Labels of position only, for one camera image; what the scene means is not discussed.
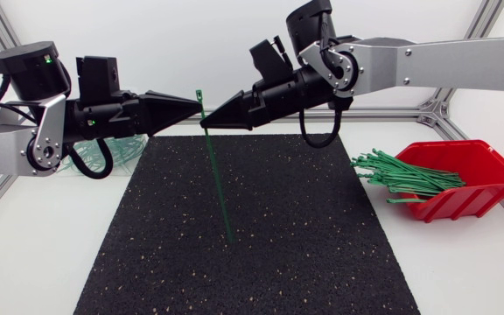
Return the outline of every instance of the speckled black mat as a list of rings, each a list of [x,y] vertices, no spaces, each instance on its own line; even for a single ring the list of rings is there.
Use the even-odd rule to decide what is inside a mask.
[[[341,141],[152,138],[75,313],[418,313]]]

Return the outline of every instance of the green zip tie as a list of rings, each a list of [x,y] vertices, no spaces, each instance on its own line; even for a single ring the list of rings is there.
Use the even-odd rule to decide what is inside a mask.
[[[388,203],[408,203],[408,202],[419,202],[419,203],[424,203],[427,200],[424,199],[386,199],[386,202]]]
[[[201,119],[204,119],[206,118],[206,112],[203,109],[203,94],[200,89],[196,90],[196,96],[198,97],[199,105],[201,105]],[[225,197],[223,196],[223,187],[221,186],[221,177],[219,176],[219,169],[217,168],[214,147],[211,144],[211,138],[209,137],[207,128],[204,128],[204,130],[206,131],[207,149],[209,150],[211,166],[213,167],[213,175],[215,176],[215,184],[217,185],[217,193],[219,194],[220,208],[223,212],[223,220],[225,221],[225,228],[227,229],[227,238],[228,242],[232,243],[235,241],[235,238],[233,237],[233,231],[231,230],[231,225],[228,220],[228,212],[227,207],[225,206]]]

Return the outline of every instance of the red storage bin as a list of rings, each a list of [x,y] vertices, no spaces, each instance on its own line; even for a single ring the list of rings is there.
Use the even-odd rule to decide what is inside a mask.
[[[396,156],[405,163],[457,172],[466,186],[441,192],[424,203],[408,203],[418,220],[482,217],[504,199],[504,158],[481,140],[413,143]],[[400,193],[402,198],[416,198]]]

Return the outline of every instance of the bundle of green cable ties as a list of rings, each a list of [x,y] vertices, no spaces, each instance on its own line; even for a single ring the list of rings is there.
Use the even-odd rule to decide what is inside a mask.
[[[359,178],[367,178],[369,184],[386,186],[391,193],[412,193],[421,197],[387,199],[388,203],[425,202],[447,189],[466,185],[456,172],[407,164],[377,149],[373,149],[373,153],[352,158],[351,166],[373,171],[372,174],[358,174]]]

